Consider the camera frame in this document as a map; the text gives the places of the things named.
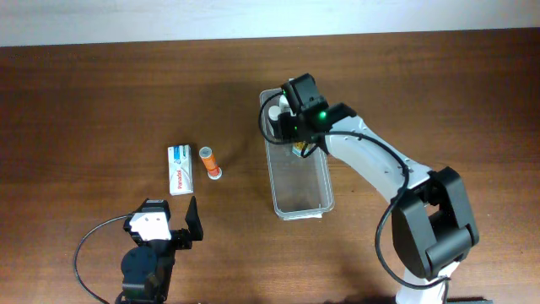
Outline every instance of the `wood grain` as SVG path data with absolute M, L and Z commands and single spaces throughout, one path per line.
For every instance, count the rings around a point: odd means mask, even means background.
M 330 159 L 336 207 L 321 220 L 273 212 L 258 95 L 310 72 L 404 154 L 462 175 L 481 242 L 451 297 L 534 303 L 539 67 L 538 29 L 2 48 L 0 302 L 93 302 L 73 276 L 78 241 L 146 197 L 184 226 L 189 197 L 168 194 L 165 153 L 180 143 L 212 147 L 224 176 L 193 162 L 205 240 L 177 253 L 170 303 L 394 295 L 373 248 L 386 206 L 345 164 Z M 133 245 L 118 223 L 92 236 L 79 259 L 90 288 L 112 301 Z

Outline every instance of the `wire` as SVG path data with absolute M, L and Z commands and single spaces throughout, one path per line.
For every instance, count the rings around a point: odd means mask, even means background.
M 266 107 L 266 105 L 268 104 L 268 102 L 270 102 L 270 100 L 274 99 L 275 97 L 278 97 L 280 95 L 283 95 L 284 93 L 282 91 L 279 91 L 278 93 L 274 94 L 274 95 L 271 95 L 270 97 L 268 97 L 261 105 L 261 110 L 259 111 L 259 131 L 261 131 L 261 134 L 262 136 L 264 137 L 264 139 L 266 139 L 270 144 L 277 144 L 277 145 L 281 145 L 281 144 L 292 144 L 294 141 L 292 140 L 282 140 L 282 141 L 275 141 L 273 139 L 271 139 L 265 132 L 264 130 L 262 129 L 262 113 L 264 112 L 264 108 Z
M 89 231 L 86 236 L 83 237 L 83 239 L 81 240 L 81 242 L 78 244 L 77 246 L 77 249 L 75 250 L 75 255 L 73 256 L 73 271 L 75 272 L 75 279 L 77 279 L 77 282 L 79 284 L 81 284 L 81 286 L 83 286 L 83 288 L 86 290 L 86 292 L 89 293 L 89 295 L 91 295 L 95 300 L 97 301 L 100 301 L 101 303 L 103 304 L 110 304 L 108 301 L 104 300 L 103 298 L 101 298 L 100 296 L 96 295 L 94 292 L 92 292 L 88 287 L 86 287 L 86 285 L 83 283 L 83 281 L 81 280 L 81 277 L 78 275 L 78 270 L 77 270 L 77 256 L 78 256 L 78 251 L 81 250 L 81 246 L 83 246 L 84 242 L 86 241 L 86 239 L 92 235 L 92 233 L 94 233 L 95 231 L 97 231 L 99 228 L 103 227 L 104 225 L 107 225 L 107 224 L 110 224 L 114 221 L 117 221 L 117 220 L 122 220 L 122 219 L 126 219 L 126 218 L 129 218 L 129 217 L 132 217 L 132 214 L 125 214 L 125 215 L 122 215 L 122 216 L 117 216 L 116 218 L 113 218 L 113 219 L 110 219 L 110 220 L 107 220 L 99 225 L 97 225 L 94 229 L 92 229 L 91 231 Z
M 448 303 L 448 290 L 450 289 L 450 281 L 445 280 L 445 293 L 442 294 L 442 304 Z
M 315 144 L 313 146 L 313 148 L 311 148 L 307 154 L 305 154 L 305 151 L 307 150 L 307 147 L 309 146 L 308 143 L 304 143 L 304 146 L 302 147 L 302 152 L 300 152 L 300 156 L 302 156 L 302 158 L 308 158 L 310 157 L 311 154 L 313 154 L 313 152 L 315 152 L 315 150 L 317 150 L 317 148 L 319 148 L 319 145 L 318 144 Z

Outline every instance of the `white bottle cap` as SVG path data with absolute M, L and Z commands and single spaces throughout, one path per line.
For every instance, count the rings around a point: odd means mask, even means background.
M 210 172 L 209 172 L 208 177 L 210 177 L 210 179 L 212 179 L 212 180 L 218 180 L 221 177 L 222 174 L 223 174 L 223 172 L 221 171 L 221 168 L 219 168 L 219 174 L 217 176 L 211 176 Z
M 273 121 L 278 120 L 279 114 L 281 114 L 281 109 L 279 106 L 270 106 L 270 109 L 268 109 L 268 118 Z

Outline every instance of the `clear plastic container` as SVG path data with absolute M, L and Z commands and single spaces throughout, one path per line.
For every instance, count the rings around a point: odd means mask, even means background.
M 260 95 L 261 104 L 280 89 L 265 90 Z M 263 131 L 270 134 L 267 112 L 277 106 L 279 96 L 268 102 L 262 113 Z M 265 140 L 268 171 L 272 185 L 273 207 L 282 220 L 318 217 L 332 210 L 334 197 L 327 156 L 317 149 L 303 159 L 293 153 L 292 144 L 275 145 Z

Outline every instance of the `small robot arm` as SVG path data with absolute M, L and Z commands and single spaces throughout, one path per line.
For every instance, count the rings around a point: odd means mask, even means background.
M 163 303 L 169 293 L 176 250 L 192 248 L 203 240 L 203 227 L 195 197 L 189 204 L 186 223 L 189 229 L 169 230 L 170 210 L 165 200 L 146 199 L 124 222 L 124 230 L 137 243 L 121 261 L 124 274 L 119 303 Z
M 375 249 L 385 270 L 403 287 L 398 304 L 440 304 L 447 292 L 444 280 L 467 257 L 479 241 L 467 192 L 460 176 L 450 167 L 433 171 L 403 155 L 373 133 L 364 120 L 348 106 L 329 106 L 309 74 L 281 86 L 282 93 L 266 100 L 264 106 L 280 98 L 280 111 L 270 122 L 273 137 L 262 131 L 272 144 L 305 142 L 323 149 L 355 169 L 390 204 L 393 245 L 406 266 L 404 279 L 398 278 L 381 256 L 378 241 L 386 219 L 381 220 Z M 427 204 L 439 210 L 428 215 Z

